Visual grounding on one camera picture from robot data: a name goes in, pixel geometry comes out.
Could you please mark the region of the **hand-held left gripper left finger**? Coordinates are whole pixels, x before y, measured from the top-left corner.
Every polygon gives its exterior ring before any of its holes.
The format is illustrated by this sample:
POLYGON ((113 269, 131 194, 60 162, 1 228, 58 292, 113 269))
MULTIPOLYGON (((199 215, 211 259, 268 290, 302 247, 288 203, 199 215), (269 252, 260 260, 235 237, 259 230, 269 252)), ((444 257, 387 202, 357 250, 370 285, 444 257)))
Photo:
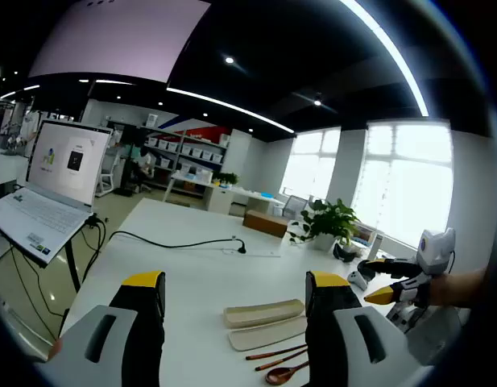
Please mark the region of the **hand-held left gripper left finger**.
POLYGON ((35 365, 51 386, 158 386, 164 344, 165 272, 127 278, 107 306, 95 306, 35 365))

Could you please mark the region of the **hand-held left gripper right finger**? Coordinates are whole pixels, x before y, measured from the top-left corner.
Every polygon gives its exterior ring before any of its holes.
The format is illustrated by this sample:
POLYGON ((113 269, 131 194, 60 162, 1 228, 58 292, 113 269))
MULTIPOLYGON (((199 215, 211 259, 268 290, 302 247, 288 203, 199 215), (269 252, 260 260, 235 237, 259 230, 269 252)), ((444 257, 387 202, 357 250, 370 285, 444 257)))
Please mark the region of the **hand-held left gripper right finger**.
POLYGON ((305 307, 310 386, 417 386, 433 369, 337 274, 306 273, 305 307))

